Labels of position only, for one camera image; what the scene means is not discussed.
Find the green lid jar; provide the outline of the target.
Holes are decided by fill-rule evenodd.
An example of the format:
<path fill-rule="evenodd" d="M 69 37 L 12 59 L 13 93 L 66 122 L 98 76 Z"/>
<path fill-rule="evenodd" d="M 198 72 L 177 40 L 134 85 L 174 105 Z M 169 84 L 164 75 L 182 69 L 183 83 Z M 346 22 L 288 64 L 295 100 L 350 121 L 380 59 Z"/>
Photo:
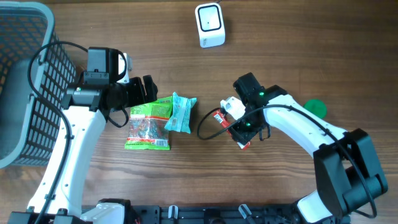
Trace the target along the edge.
<path fill-rule="evenodd" d="M 303 107 L 321 119 L 323 119 L 327 115 L 326 104 L 324 104 L 324 102 L 322 102 L 321 100 L 308 100 Z"/>

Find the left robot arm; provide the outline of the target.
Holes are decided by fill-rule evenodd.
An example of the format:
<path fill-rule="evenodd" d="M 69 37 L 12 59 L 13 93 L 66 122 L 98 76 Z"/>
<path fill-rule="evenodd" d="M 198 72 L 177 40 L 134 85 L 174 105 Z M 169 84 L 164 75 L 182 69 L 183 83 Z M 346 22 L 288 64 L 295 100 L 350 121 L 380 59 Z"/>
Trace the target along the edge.
<path fill-rule="evenodd" d="M 158 89 L 150 75 L 120 81 L 124 54 L 105 47 L 87 49 L 88 66 L 55 106 L 35 92 L 43 108 L 35 108 L 34 147 L 52 149 L 43 179 L 24 212 L 11 212 L 9 223 L 135 223 L 138 215 L 129 200 L 105 198 L 82 211 L 84 183 L 94 147 L 112 111 L 125 111 L 157 100 Z"/>

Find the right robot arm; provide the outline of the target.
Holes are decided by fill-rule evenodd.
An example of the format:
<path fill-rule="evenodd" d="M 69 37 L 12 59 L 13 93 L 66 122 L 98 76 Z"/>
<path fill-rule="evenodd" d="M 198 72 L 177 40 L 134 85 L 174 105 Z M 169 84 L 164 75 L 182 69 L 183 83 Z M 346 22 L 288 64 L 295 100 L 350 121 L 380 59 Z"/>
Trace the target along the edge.
<path fill-rule="evenodd" d="M 313 159 L 317 188 L 296 203 L 306 223 L 358 213 L 367 203 L 377 215 L 375 199 L 388 191 L 388 183 L 373 140 L 362 129 L 347 131 L 336 127 L 300 106 L 283 88 L 265 88 L 252 73 L 233 84 L 238 100 L 226 110 L 235 122 L 231 134 L 247 144 L 263 129 L 281 130 Z"/>

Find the red stick sachet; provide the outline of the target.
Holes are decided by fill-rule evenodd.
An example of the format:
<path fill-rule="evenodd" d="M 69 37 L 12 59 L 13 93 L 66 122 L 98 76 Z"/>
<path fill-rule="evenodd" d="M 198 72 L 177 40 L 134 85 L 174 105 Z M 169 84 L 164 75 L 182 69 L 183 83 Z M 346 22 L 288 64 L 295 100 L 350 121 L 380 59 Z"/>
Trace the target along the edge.
<path fill-rule="evenodd" d="M 222 127 L 226 128 L 227 126 L 229 126 L 231 123 L 226 119 L 226 115 L 223 114 L 221 112 L 221 110 L 216 110 L 213 113 L 213 117 L 217 120 L 217 122 L 220 123 L 220 125 L 222 125 Z M 250 146 L 250 142 L 246 143 L 246 144 L 242 144 L 240 142 L 238 142 L 237 140 L 234 140 L 235 143 L 240 147 L 241 150 L 246 150 L 249 146 Z"/>

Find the green snack bag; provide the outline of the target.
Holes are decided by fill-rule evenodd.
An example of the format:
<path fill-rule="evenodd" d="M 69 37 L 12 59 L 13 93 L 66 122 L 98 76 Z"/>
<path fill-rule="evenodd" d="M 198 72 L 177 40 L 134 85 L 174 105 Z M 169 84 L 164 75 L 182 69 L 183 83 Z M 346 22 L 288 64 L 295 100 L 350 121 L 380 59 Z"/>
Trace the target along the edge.
<path fill-rule="evenodd" d="M 172 97 L 134 106 L 130 110 L 128 150 L 170 150 L 169 131 L 165 125 L 172 113 Z"/>

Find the teal wrapper packet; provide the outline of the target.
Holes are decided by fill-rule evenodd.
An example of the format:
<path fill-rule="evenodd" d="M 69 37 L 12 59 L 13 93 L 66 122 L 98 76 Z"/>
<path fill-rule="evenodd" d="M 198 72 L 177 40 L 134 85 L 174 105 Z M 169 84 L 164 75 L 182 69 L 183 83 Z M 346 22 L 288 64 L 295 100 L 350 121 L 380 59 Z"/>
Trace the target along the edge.
<path fill-rule="evenodd" d="M 190 134 L 190 114 L 197 99 L 178 96 L 176 92 L 173 93 L 172 99 L 172 115 L 167 121 L 165 129 Z"/>

